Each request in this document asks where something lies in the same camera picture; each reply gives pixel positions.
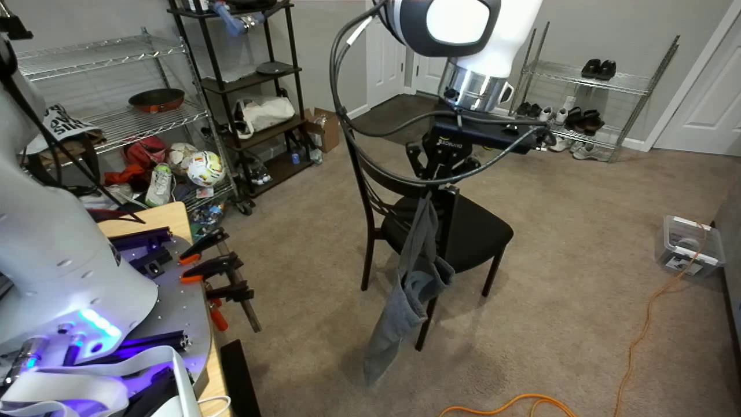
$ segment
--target wooden desk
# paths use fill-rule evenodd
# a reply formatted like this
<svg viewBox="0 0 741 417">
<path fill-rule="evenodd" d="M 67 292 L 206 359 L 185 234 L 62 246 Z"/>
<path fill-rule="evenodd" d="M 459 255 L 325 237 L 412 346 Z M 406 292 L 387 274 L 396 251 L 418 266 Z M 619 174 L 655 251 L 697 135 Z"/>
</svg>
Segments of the wooden desk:
<svg viewBox="0 0 741 417">
<path fill-rule="evenodd" d="M 130 220 L 110 220 L 110 224 L 100 224 L 100 230 L 106 237 L 122 237 L 122 234 L 169 227 L 169 233 L 173 237 L 192 244 L 188 213 L 185 213 L 185 207 L 180 203 L 166 205 L 166 207 L 158 207 L 158 208 L 149 208 L 149 211 L 138 211 L 136 215 L 145 225 L 130 224 Z M 208 383 L 206 383 L 206 389 L 201 391 L 200 400 L 228 396 L 225 376 L 223 376 L 223 366 L 221 366 L 221 359 L 218 359 L 216 341 L 210 341 L 210 354 L 208 354 L 208 361 L 206 361 L 206 376 L 208 376 Z"/>
</svg>

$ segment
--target shoe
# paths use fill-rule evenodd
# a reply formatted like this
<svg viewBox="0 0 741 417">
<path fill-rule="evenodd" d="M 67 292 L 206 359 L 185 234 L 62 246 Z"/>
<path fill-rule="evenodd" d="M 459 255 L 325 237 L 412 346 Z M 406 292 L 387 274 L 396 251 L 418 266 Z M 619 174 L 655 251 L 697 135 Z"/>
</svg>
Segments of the shoe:
<svg viewBox="0 0 741 417">
<path fill-rule="evenodd" d="M 574 145 L 571 140 L 555 138 L 555 145 L 549 146 L 549 152 L 552 152 L 552 154 L 563 154 L 563 152 L 571 149 L 571 145 Z"/>
<path fill-rule="evenodd" d="M 541 115 L 538 117 L 538 120 L 552 123 L 552 120 L 553 120 L 553 110 L 552 110 L 552 108 L 541 110 Z"/>
<path fill-rule="evenodd" d="M 565 117 L 563 126 L 565 126 L 567 130 L 578 130 L 578 126 L 582 126 L 582 110 L 574 108 L 574 110 Z"/>
<path fill-rule="evenodd" d="M 597 79 L 597 74 L 603 72 L 599 67 L 603 64 L 597 58 L 587 61 L 587 66 L 582 67 L 582 78 Z"/>
<path fill-rule="evenodd" d="M 532 102 L 527 117 L 539 119 L 539 115 L 541 115 L 541 108 L 538 102 Z"/>
<path fill-rule="evenodd" d="M 599 82 L 611 82 L 611 78 L 617 78 L 619 66 L 614 61 L 603 61 L 599 72 L 595 74 L 595 79 Z"/>
<path fill-rule="evenodd" d="M 530 117 L 530 102 L 521 102 L 518 108 L 517 108 L 517 115 L 521 115 L 521 117 Z"/>
<path fill-rule="evenodd" d="M 555 123 L 565 123 L 565 119 L 569 117 L 569 112 L 567 110 L 559 110 L 559 115 L 555 115 Z"/>
<path fill-rule="evenodd" d="M 599 112 L 591 110 L 582 115 L 578 127 L 587 138 L 595 138 L 597 130 L 603 130 L 605 120 L 599 119 Z"/>
</svg>

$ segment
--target chair leg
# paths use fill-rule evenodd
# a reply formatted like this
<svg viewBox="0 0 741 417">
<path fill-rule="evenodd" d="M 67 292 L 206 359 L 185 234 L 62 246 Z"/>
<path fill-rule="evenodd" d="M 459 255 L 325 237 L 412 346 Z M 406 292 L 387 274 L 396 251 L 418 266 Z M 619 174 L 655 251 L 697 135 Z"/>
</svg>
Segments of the chair leg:
<svg viewBox="0 0 741 417">
<path fill-rule="evenodd" d="M 423 349 L 426 332 L 430 329 L 430 322 L 434 322 L 434 315 L 435 315 L 435 307 L 437 307 L 437 296 L 426 305 L 426 320 L 423 320 L 423 324 L 420 329 L 420 336 L 418 336 L 418 344 L 415 344 L 415 351 L 420 351 L 420 352 Z"/>
<path fill-rule="evenodd" d="M 368 244 L 367 244 L 367 266 L 363 266 L 363 283 L 362 283 L 362 292 L 367 292 L 367 291 L 368 291 L 368 286 L 370 286 L 374 248 L 376 248 L 376 237 L 368 233 Z"/>
<path fill-rule="evenodd" d="M 492 266 L 488 266 L 488 277 L 486 277 L 482 296 L 488 296 L 492 283 L 493 283 L 495 271 L 501 269 L 503 255 L 504 255 L 504 251 L 501 251 L 501 254 L 492 261 Z"/>
</svg>

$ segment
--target orange cable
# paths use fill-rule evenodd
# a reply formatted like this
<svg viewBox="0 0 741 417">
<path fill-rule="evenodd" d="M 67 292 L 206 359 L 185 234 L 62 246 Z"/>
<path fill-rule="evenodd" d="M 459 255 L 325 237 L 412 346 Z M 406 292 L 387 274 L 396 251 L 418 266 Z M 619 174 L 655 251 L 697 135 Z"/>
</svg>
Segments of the orange cable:
<svg viewBox="0 0 741 417">
<path fill-rule="evenodd" d="M 653 324 L 653 307 L 662 300 L 662 296 L 670 296 L 670 294 L 677 294 L 681 291 L 677 291 L 681 283 L 685 283 L 685 274 L 687 269 L 697 263 L 700 254 L 695 254 L 690 257 L 690 263 L 672 278 L 666 281 L 646 305 L 646 315 L 644 315 L 644 327 L 642 327 L 642 335 L 631 344 L 628 349 L 628 361 L 626 361 L 626 371 L 624 371 L 624 379 L 620 379 L 620 385 L 619 385 L 619 391 L 617 391 L 617 407 L 614 407 L 614 417 L 620 417 L 620 408 L 624 408 L 624 394 L 626 394 L 626 387 L 632 379 L 632 361 L 634 361 L 634 352 L 637 349 L 646 341 L 648 332 L 650 332 L 650 324 Z"/>
<path fill-rule="evenodd" d="M 532 412 L 534 412 L 539 407 L 541 407 L 539 401 L 532 401 L 530 408 L 527 408 L 527 417 L 532 417 Z"/>
<path fill-rule="evenodd" d="M 571 410 L 569 407 L 565 407 L 563 401 L 559 401 L 559 400 L 553 400 L 553 396 L 546 396 L 546 394 L 530 394 L 530 391 L 518 394 L 518 396 L 511 396 L 507 404 L 503 404 L 503 407 L 499 407 L 499 408 L 493 408 L 493 410 L 478 410 L 478 408 L 452 407 L 452 408 L 444 408 L 444 410 L 441 412 L 441 417 L 444 417 L 444 416 L 450 416 L 450 412 L 475 416 L 475 417 L 499 417 L 499 416 L 503 416 L 504 410 L 514 408 L 518 401 L 527 401 L 527 400 L 534 401 L 538 407 L 539 407 L 539 404 L 549 404 L 549 407 L 559 408 L 565 417 L 574 417 L 574 410 Z"/>
</svg>

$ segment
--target cardboard box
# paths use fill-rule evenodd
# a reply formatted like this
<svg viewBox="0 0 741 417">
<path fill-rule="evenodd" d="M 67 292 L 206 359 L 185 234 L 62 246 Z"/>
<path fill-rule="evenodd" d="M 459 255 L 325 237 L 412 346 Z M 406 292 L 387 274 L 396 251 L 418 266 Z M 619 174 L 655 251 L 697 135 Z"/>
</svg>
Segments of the cardboard box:
<svg viewBox="0 0 741 417">
<path fill-rule="evenodd" d="M 313 138 L 314 146 L 319 146 L 325 154 L 335 149 L 343 140 L 340 119 L 334 112 L 327 110 L 309 110 L 303 112 L 309 123 L 309 135 Z"/>
</svg>

